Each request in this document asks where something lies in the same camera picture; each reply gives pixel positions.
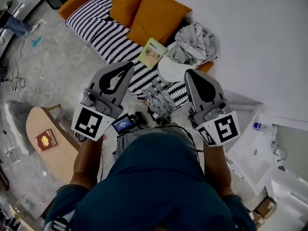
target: orange pillow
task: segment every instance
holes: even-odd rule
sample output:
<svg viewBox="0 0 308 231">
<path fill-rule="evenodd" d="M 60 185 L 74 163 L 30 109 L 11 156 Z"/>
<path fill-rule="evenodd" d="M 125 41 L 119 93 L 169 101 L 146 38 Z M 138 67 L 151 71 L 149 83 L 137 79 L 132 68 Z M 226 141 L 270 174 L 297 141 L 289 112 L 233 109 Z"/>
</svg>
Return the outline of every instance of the orange pillow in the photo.
<svg viewBox="0 0 308 231">
<path fill-rule="evenodd" d="M 130 27 L 133 24 L 141 0 L 112 0 L 110 17 L 120 24 Z"/>
<path fill-rule="evenodd" d="M 141 46 L 151 37 L 165 44 L 189 11 L 174 0 L 142 0 L 127 38 Z"/>
</svg>

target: table leg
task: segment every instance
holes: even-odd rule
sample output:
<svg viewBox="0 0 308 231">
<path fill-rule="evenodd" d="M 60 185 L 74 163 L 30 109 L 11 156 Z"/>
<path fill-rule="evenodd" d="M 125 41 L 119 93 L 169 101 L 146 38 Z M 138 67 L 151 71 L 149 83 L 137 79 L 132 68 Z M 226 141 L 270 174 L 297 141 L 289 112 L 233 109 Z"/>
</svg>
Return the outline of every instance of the table leg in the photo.
<svg viewBox="0 0 308 231">
<path fill-rule="evenodd" d="M 60 105 L 60 104 L 57 104 L 57 105 L 54 105 L 54 106 L 49 107 L 49 108 L 46 108 L 46 109 L 49 111 L 49 110 L 53 110 L 53 109 L 55 109 L 55 108 L 60 108 L 60 107 L 61 107 L 61 105 Z"/>
</svg>

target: green book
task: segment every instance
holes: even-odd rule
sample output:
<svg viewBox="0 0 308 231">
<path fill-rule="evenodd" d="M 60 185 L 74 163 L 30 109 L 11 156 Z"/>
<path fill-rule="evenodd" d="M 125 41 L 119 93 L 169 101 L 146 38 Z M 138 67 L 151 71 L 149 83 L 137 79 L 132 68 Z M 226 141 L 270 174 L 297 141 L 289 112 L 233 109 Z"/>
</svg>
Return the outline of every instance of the green book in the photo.
<svg viewBox="0 0 308 231">
<path fill-rule="evenodd" d="M 141 51 L 138 60 L 152 69 L 166 52 L 167 48 L 154 38 L 150 38 Z"/>
</svg>

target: bottle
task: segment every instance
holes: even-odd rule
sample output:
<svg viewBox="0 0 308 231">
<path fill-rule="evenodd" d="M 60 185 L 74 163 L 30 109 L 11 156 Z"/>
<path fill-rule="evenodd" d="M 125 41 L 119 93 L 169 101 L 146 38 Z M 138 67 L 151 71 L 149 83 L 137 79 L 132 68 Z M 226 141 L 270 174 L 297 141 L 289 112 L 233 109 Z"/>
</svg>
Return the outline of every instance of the bottle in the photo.
<svg viewBox="0 0 308 231">
<path fill-rule="evenodd" d="M 272 132 L 272 128 L 270 126 L 257 122 L 254 123 L 254 130 L 261 132 Z"/>
</svg>

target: blue screen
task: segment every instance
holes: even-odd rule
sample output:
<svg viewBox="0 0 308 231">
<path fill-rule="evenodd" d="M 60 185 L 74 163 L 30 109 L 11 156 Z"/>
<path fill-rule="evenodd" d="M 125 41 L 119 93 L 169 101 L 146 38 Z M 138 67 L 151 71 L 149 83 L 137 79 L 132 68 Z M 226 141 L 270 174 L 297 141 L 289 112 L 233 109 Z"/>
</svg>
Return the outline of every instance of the blue screen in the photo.
<svg viewBox="0 0 308 231">
<path fill-rule="evenodd" d="M 125 117 L 125 118 L 123 118 L 122 120 L 120 120 L 120 121 L 114 123 L 114 127 L 115 127 L 115 129 L 116 129 L 118 132 L 120 132 L 120 131 L 122 131 L 122 130 L 128 128 L 128 127 L 131 126 L 131 125 L 132 125 L 132 124 L 131 124 L 130 120 L 129 120 L 127 117 Z"/>
</svg>

